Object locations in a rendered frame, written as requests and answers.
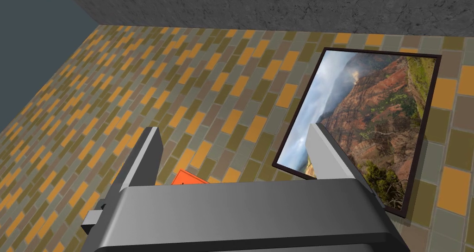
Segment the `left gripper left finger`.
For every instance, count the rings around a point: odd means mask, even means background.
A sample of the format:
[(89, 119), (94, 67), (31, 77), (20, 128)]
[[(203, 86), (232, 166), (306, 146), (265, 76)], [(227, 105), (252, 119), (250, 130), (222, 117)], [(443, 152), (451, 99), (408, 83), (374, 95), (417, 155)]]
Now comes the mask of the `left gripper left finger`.
[(154, 186), (163, 153), (158, 127), (146, 127), (126, 159), (119, 191), (131, 186)]

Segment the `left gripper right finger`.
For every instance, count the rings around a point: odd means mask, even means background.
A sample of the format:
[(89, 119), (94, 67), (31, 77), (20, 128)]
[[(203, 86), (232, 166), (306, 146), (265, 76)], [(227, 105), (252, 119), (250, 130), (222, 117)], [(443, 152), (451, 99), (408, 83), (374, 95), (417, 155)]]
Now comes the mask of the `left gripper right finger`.
[(321, 123), (309, 125), (306, 151), (317, 179), (356, 179), (378, 198), (358, 168)]

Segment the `framed landscape picture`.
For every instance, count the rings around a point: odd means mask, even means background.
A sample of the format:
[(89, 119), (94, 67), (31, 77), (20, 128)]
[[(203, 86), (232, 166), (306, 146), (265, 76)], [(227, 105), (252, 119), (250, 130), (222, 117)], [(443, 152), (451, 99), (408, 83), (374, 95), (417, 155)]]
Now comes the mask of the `framed landscape picture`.
[(309, 147), (320, 124), (384, 209), (406, 217), (442, 57), (323, 48), (272, 165), (322, 178)]

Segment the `orange flat object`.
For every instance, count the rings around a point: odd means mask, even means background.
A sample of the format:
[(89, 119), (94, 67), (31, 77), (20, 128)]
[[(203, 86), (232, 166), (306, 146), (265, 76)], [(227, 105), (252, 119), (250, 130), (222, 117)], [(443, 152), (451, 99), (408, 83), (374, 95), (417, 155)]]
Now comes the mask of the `orange flat object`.
[(204, 184), (204, 183), (208, 183), (208, 182), (182, 169), (178, 171), (174, 180), (172, 181), (172, 184)]

